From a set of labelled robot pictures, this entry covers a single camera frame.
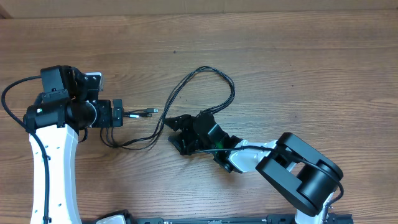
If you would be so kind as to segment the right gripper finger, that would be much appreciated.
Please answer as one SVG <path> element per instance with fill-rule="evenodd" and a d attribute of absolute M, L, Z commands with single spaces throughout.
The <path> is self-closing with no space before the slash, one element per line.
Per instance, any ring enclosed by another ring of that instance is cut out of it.
<path fill-rule="evenodd" d="M 183 130 L 184 128 L 188 128 L 192 123 L 192 116 L 189 114 L 183 114 L 173 118 L 165 118 L 164 124 L 168 126 L 173 131 L 177 131 L 179 129 Z"/>
<path fill-rule="evenodd" d="M 177 149 L 180 155 L 187 155 L 185 140 L 181 135 L 169 136 L 168 141 Z"/>

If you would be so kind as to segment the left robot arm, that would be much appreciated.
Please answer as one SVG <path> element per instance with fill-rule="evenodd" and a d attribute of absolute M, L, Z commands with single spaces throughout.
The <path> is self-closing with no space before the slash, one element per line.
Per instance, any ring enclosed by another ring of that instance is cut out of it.
<path fill-rule="evenodd" d="M 123 125 L 120 99 L 101 100 L 100 72 L 57 65 L 40 71 L 43 92 L 24 115 L 34 158 L 31 223 L 81 223 L 76 199 L 75 154 L 86 128 Z"/>

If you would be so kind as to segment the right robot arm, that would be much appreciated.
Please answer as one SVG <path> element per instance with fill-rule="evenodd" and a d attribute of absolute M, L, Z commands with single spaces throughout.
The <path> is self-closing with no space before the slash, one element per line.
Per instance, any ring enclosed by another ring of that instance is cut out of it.
<path fill-rule="evenodd" d="M 176 136 L 169 141 L 183 156 L 206 153 L 227 172 L 260 173 L 297 213 L 295 223 L 327 223 L 328 210 L 342 196 L 343 171 L 329 158 L 292 133 L 270 142 L 230 136 L 213 114 L 184 114 L 167 118 Z"/>

